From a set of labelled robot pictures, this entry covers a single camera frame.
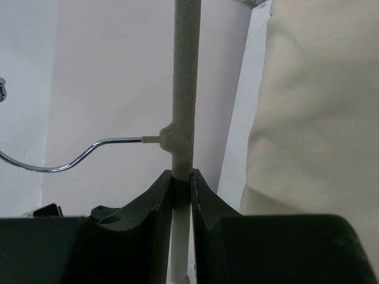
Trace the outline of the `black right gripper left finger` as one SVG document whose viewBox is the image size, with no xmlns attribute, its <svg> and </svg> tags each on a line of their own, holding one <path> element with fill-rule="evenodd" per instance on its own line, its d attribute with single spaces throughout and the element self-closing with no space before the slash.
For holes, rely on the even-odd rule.
<svg viewBox="0 0 379 284">
<path fill-rule="evenodd" d="M 146 192 L 99 221 L 109 231 L 106 271 L 117 283 L 166 283 L 171 179 L 165 170 Z"/>
</svg>

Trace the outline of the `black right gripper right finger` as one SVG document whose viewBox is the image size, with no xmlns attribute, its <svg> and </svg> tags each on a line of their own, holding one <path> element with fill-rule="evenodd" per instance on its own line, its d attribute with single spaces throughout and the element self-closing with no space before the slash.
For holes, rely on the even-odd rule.
<svg viewBox="0 0 379 284">
<path fill-rule="evenodd" d="M 214 193 L 200 170 L 190 178 L 197 283 L 227 283 L 222 221 L 240 214 Z"/>
</svg>

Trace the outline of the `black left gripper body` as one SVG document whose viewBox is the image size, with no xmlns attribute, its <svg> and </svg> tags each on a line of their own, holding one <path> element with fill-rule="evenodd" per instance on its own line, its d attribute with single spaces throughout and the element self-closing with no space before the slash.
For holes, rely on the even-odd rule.
<svg viewBox="0 0 379 284">
<path fill-rule="evenodd" d="M 91 210 L 89 215 L 95 221 L 100 221 L 105 217 L 118 211 L 118 208 L 110 208 L 107 206 L 99 205 Z M 40 218 L 40 217 L 64 217 L 61 206 L 55 203 L 34 209 L 22 215 L 23 218 Z"/>
</svg>

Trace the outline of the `grey wire hanger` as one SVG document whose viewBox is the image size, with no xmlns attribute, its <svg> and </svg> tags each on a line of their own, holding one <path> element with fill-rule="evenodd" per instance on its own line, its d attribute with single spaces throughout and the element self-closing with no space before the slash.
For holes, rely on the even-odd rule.
<svg viewBox="0 0 379 284">
<path fill-rule="evenodd" d="M 197 94 L 198 49 L 200 40 L 200 1 L 175 1 L 174 71 L 172 121 L 157 136 L 106 138 L 92 144 L 72 162 L 59 167 L 37 167 L 1 153 L 1 160 L 20 169 L 57 173 L 77 166 L 97 148 L 108 144 L 158 144 L 170 153 L 172 169 L 168 185 L 160 189 L 154 206 L 147 211 L 154 220 L 152 256 L 143 276 L 149 283 L 165 283 L 168 257 L 174 260 L 172 271 L 179 283 L 189 283 L 187 276 L 190 227 L 190 178 L 194 155 L 195 104 Z"/>
</svg>

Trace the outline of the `beige trousers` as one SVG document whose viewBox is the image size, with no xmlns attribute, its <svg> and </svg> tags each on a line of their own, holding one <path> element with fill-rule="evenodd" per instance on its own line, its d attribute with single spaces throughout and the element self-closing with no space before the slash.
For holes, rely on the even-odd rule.
<svg viewBox="0 0 379 284">
<path fill-rule="evenodd" d="M 274 1 L 241 210 L 378 216 L 378 2 Z"/>
</svg>

